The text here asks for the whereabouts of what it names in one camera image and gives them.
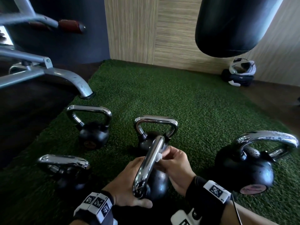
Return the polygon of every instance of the black punching bag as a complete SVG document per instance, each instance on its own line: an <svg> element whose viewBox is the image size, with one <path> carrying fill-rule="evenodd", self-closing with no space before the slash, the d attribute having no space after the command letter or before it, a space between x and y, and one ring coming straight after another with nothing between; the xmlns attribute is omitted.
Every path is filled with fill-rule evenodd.
<svg viewBox="0 0 300 225"><path fill-rule="evenodd" d="M202 0L195 40L205 54L228 58L253 49L283 0Z"/></svg>

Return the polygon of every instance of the kettlebell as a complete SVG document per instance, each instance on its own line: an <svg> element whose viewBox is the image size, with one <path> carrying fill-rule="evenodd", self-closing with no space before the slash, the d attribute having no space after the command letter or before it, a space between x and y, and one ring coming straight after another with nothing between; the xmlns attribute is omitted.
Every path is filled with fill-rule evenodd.
<svg viewBox="0 0 300 225"><path fill-rule="evenodd" d="M88 194L85 190L92 169L87 160L68 155L43 155L37 165L56 181L56 191L61 197L73 200Z"/></svg>
<svg viewBox="0 0 300 225"><path fill-rule="evenodd" d="M272 151L250 147L257 141L280 143ZM298 148L298 139L275 131L246 132L223 147L215 158L215 181L229 191L245 195L263 193L273 185L272 163Z"/></svg>
<svg viewBox="0 0 300 225"><path fill-rule="evenodd" d="M141 127L143 122L167 124L171 128L164 134L154 131L146 133ZM170 117L144 115L134 120L134 128L139 139L138 150L144 154L145 158L134 179L133 194L139 199L147 198L156 201L166 195L169 177L166 173L155 169L154 165L160 159L159 153L166 149L171 137L178 130L178 123Z"/></svg>
<svg viewBox="0 0 300 225"><path fill-rule="evenodd" d="M74 113L75 111L103 113L105 115L105 121L104 123L92 121L84 124ZM106 144L109 137L108 127L112 118L112 113L109 109L102 106L71 105L67 109L67 115L80 131L78 137L80 146L86 149L98 149Z"/></svg>

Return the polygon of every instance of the green turf mat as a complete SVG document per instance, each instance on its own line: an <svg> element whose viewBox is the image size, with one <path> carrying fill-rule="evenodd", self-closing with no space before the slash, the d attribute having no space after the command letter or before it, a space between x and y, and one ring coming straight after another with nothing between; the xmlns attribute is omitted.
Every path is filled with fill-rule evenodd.
<svg viewBox="0 0 300 225"><path fill-rule="evenodd" d="M216 152L244 132L289 131L217 75L109 60L92 76L89 85L96 96L86 101L77 97L71 104L110 109L109 142L96 151L80 149L77 146L78 131L63 111L8 168L0 172L0 224L71 222L74 207L57 197L54 183L36 167L36 159L45 154L76 155L87 159L93 173L101 180L96 191L134 158L128 148L137 145L133 120L140 115L169 116L178 121L178 132L170 144L187 153L196 174L212 166ZM78 115L84 121L103 118L84 112ZM168 128L155 124L143 127L159 131ZM300 159L298 155L289 155L274 168L276 184L272 189L255 197L240 196L238 203L279 224L299 224ZM172 187L164 207L168 209L167 213L162 213L156 204L150 212L159 212L170 221L171 214L179 208L190 209ZM122 213L122 210L116 208L114 213ZM135 213L138 209L126 210Z"/></svg>

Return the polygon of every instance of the person's right hand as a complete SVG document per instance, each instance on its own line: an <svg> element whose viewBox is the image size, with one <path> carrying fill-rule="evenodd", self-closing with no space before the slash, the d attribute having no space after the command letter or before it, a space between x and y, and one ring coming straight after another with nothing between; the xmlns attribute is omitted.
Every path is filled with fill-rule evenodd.
<svg viewBox="0 0 300 225"><path fill-rule="evenodd" d="M168 146L162 153L163 159L158 162L169 175L175 190L185 197L186 191L196 174L193 172L184 151Z"/></svg>

